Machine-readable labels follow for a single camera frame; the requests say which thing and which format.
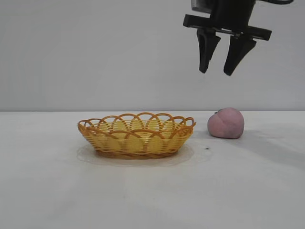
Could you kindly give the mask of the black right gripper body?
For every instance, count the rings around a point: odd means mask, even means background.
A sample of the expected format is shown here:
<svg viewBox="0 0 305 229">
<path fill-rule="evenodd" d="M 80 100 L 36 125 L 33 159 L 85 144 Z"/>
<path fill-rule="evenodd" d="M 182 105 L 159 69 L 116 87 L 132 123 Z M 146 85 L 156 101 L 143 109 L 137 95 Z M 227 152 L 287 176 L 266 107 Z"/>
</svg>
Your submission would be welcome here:
<svg viewBox="0 0 305 229">
<path fill-rule="evenodd" d="M 193 0 L 192 10 L 209 13 L 210 17 L 186 14 L 183 26 L 268 41 L 270 30 L 248 25 L 254 5 L 254 0 Z"/>
</svg>

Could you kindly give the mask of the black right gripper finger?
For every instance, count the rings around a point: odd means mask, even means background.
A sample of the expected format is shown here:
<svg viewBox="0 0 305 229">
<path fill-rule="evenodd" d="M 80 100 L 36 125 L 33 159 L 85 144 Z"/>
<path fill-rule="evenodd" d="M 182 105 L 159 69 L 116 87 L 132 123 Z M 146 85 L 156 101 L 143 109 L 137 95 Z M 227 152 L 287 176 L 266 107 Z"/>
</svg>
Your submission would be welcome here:
<svg viewBox="0 0 305 229">
<path fill-rule="evenodd" d="M 256 46 L 249 36 L 231 36 L 228 55 L 224 64 L 224 73 L 231 76 L 241 60 Z"/>
<path fill-rule="evenodd" d="M 198 29 L 197 39 L 200 55 L 199 71 L 206 73 L 209 62 L 221 38 L 216 35 L 214 30 Z"/>
</svg>

